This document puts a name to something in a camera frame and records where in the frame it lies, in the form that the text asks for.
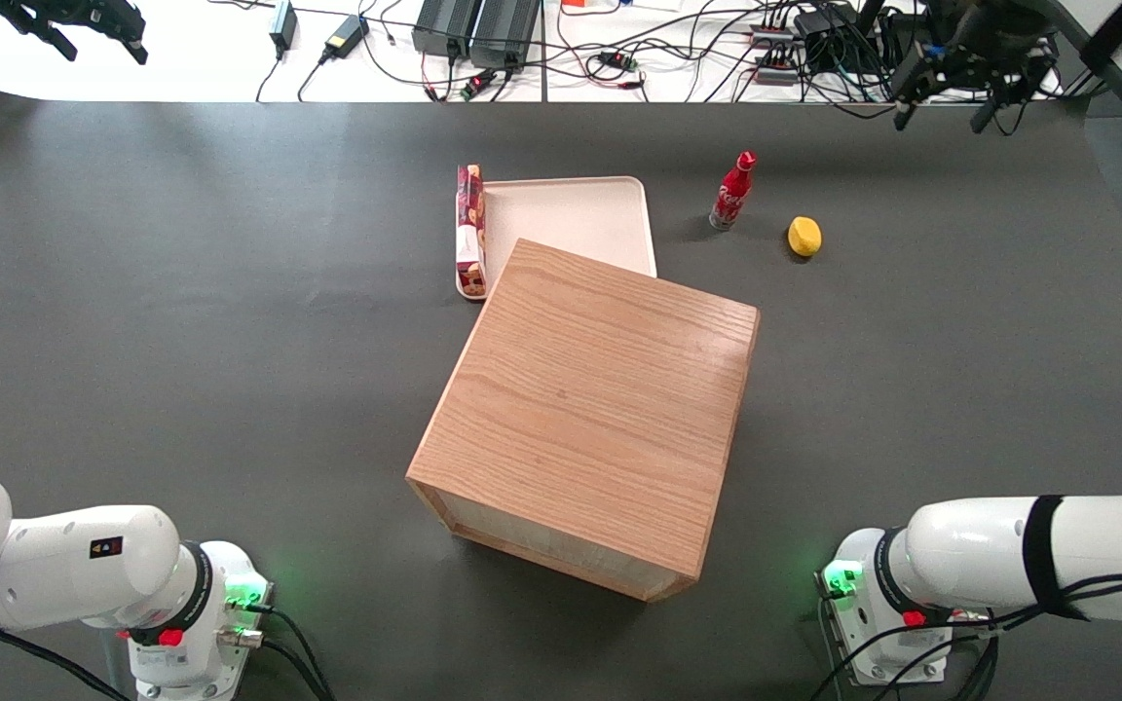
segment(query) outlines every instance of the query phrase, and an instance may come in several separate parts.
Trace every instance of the wooden box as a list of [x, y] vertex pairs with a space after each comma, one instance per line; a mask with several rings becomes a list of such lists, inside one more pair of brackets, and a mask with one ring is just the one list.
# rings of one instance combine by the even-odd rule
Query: wooden box
[[677, 594], [703, 566], [760, 319], [518, 240], [405, 479], [470, 541]]

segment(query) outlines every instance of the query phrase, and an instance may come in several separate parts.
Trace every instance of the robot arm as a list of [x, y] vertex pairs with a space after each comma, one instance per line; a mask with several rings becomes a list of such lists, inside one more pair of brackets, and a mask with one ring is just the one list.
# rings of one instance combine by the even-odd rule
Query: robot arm
[[76, 48], [63, 33], [63, 26], [88, 26], [123, 44], [130, 56], [144, 65], [148, 53], [141, 46], [146, 19], [129, 0], [0, 0], [3, 15], [19, 34], [31, 34], [75, 62]]
[[[838, 639], [864, 653], [855, 682], [944, 679], [947, 643], [932, 627], [988, 609], [1040, 607], [1056, 616], [1122, 621], [1122, 591], [1075, 600], [1069, 587], [1122, 575], [1122, 497], [962, 498], [923, 506], [908, 527], [862, 528], [820, 572]], [[888, 631], [903, 629], [894, 635]]]
[[82, 620], [129, 645], [137, 691], [173, 701], [227, 700], [261, 643], [266, 579], [230, 543], [182, 542], [153, 506], [12, 519], [0, 485], [0, 631]]
[[[881, 0], [868, 0], [870, 12]], [[1046, 37], [1060, 30], [1082, 49], [1082, 58], [1122, 99], [1122, 0], [926, 0], [931, 40], [914, 40], [891, 76], [899, 105], [895, 128], [907, 128], [922, 99], [944, 90], [987, 90], [988, 98], [972, 117], [981, 132], [1003, 107], [1028, 102], [1055, 54]], [[861, 13], [859, 26], [873, 18]]]

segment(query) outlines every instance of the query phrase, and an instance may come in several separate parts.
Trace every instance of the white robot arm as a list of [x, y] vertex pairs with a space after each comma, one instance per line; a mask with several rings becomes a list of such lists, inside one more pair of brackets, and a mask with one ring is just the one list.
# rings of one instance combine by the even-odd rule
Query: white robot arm
[[129, 645], [137, 692], [162, 700], [227, 700], [261, 643], [269, 584], [231, 543], [182, 542], [153, 506], [13, 519], [0, 485], [0, 633], [82, 620]]
[[921, 507], [908, 527], [850, 534], [818, 582], [836, 638], [867, 645], [852, 666], [873, 686], [940, 682], [953, 634], [942, 625], [988, 609], [1122, 621], [1122, 591], [1067, 596], [1109, 575], [1122, 575], [1122, 497], [960, 498]]

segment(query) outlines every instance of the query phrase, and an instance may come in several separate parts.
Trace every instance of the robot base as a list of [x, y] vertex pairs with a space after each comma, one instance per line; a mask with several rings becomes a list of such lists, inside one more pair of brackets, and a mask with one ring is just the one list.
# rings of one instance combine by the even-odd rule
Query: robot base
[[[831, 633], [843, 656], [885, 630], [903, 626], [903, 616], [890, 606], [874, 575], [874, 553], [885, 534], [881, 528], [862, 528], [838, 545], [834, 562], [818, 573], [824, 594], [836, 593], [828, 600]], [[916, 658], [951, 638], [951, 629], [908, 630], [888, 635], [870, 645], [852, 662], [854, 682], [861, 686], [885, 686], [891, 679]], [[947, 673], [947, 648], [927, 657], [901, 675], [899, 683], [939, 683]]]
[[[218, 665], [212, 664], [210, 668], [218, 672], [200, 683], [169, 686], [166, 683], [169, 670], [160, 670], [160, 674], [153, 670], [157, 670], [159, 665], [178, 668], [186, 666], [187, 658], [183, 648], [142, 648], [129, 642], [129, 656], [134, 657], [134, 674], [137, 675], [138, 701], [231, 701], [240, 689], [240, 676], [245, 674], [249, 648], [213, 642], [221, 631], [260, 630], [263, 614], [231, 609], [227, 607], [227, 602], [240, 599], [266, 603], [270, 598], [272, 584], [255, 570], [249, 555], [240, 547], [231, 543], [208, 542], [202, 544], [202, 550], [213, 569], [212, 591], [210, 601], [199, 618], [199, 625], [188, 630], [186, 638], [190, 635], [210, 636], [219, 656]], [[145, 655], [153, 655], [162, 661], [147, 661]]]

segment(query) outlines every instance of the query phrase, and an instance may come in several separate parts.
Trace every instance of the yellow lemon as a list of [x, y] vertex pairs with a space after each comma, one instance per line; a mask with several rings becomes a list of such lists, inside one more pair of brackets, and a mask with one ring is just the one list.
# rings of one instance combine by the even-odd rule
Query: yellow lemon
[[804, 258], [820, 251], [820, 227], [810, 218], [794, 218], [791, 228], [787, 230], [787, 240], [791, 249]]

